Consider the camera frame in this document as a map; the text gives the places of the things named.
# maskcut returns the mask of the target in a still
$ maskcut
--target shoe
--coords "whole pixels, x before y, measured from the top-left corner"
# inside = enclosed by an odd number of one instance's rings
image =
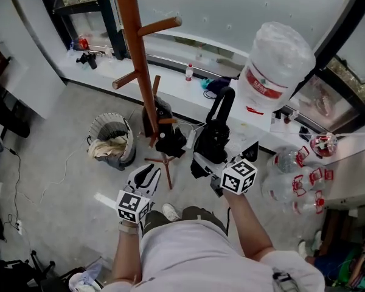
[[[299,252],[300,256],[305,260],[305,258],[308,256],[307,250],[305,249],[305,241],[302,240],[299,243],[299,246],[297,247],[297,251]]]
[[[322,238],[322,231],[317,231],[314,236],[314,242],[312,243],[311,246],[312,251],[317,251],[320,249],[323,242],[321,238]]]
[[[170,221],[176,221],[180,219],[180,216],[177,214],[175,207],[173,207],[170,203],[165,203],[162,206],[162,213]]]

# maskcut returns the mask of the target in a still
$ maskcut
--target black bag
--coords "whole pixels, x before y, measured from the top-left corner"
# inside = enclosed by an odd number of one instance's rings
[[[227,86],[220,90],[207,115],[206,126],[195,142],[193,151],[201,154],[214,164],[221,164],[227,160],[227,153],[224,150],[224,147],[229,141],[230,129],[226,125],[226,121],[234,98],[234,89]],[[220,102],[222,102],[222,104],[218,115],[216,119],[213,119],[212,117],[218,109]]]

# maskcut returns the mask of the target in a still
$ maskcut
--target plastic bottle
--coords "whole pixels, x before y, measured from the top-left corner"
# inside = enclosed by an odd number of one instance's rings
[[[185,80],[191,81],[193,77],[193,67],[192,64],[189,64],[187,69],[185,70]]]
[[[273,174],[264,180],[262,194],[266,199],[289,203],[304,196],[322,178],[322,170],[302,167],[298,172]]]
[[[286,147],[275,154],[266,164],[268,173],[293,173],[303,167],[304,159],[310,154],[306,146],[300,150]]]
[[[196,51],[196,61],[200,61],[203,57],[203,47],[199,46]]]
[[[104,53],[109,58],[109,61],[113,60],[114,57],[112,55],[112,52],[111,52],[111,49],[109,46],[107,46],[107,45],[104,46]]]
[[[309,167],[311,167],[313,170],[317,170],[320,169],[322,172],[322,176],[318,179],[316,179],[315,185],[313,187],[313,190],[321,190],[323,191],[324,189],[327,188],[329,182],[332,182],[334,180],[334,171],[333,170],[329,170],[326,167],[324,167],[321,164],[317,164],[317,163],[312,163],[308,165]]]
[[[290,123],[292,120],[296,119],[299,114],[300,114],[300,111],[298,111],[298,110],[293,111],[288,117],[284,118],[284,123],[285,124]]]
[[[314,66],[315,56],[298,32],[277,22],[264,23],[240,74],[238,95],[251,107],[278,110]]]
[[[298,215],[321,214],[323,208],[324,197],[321,190],[311,190],[303,198],[292,202],[293,212]]]
[[[67,57],[73,56],[74,55],[74,42],[72,41],[70,46],[69,46],[69,50],[66,54]]]

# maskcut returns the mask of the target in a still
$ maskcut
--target person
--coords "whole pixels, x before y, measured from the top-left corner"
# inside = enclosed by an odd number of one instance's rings
[[[319,250],[321,232],[317,232],[311,250]],[[321,271],[328,282],[352,290],[365,289],[365,238],[363,243],[340,240],[332,244],[328,253],[313,257],[307,254],[306,242],[299,243],[299,254],[306,262]]]
[[[137,233],[121,230],[112,280],[102,291],[286,291],[277,289],[280,273],[289,274],[298,287],[288,291],[324,291],[324,278],[315,267],[295,251],[273,248],[244,194],[223,194],[245,256],[232,247],[224,225],[210,212],[188,207],[180,218],[171,204],[164,204],[164,214],[147,214],[141,245]],[[122,225],[137,229],[127,221]]]

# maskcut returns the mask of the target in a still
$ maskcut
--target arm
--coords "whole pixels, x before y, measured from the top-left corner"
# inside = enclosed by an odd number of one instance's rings
[[[236,195],[225,189],[223,195],[230,205],[245,256],[260,261],[264,255],[274,251],[272,241],[258,221],[245,195]]]
[[[137,227],[137,224],[128,221],[123,221],[123,224],[129,227]],[[111,276],[110,283],[126,281],[136,284],[142,280],[138,235],[130,235],[122,231],[119,233],[119,243]]]
[[[365,262],[365,254],[361,255],[360,258],[357,260],[356,265],[354,266],[354,269],[352,271],[352,274],[350,276],[349,281],[347,282],[347,287],[351,287],[353,281],[358,277],[358,275],[360,274],[361,271],[361,267],[363,265],[363,263]]]

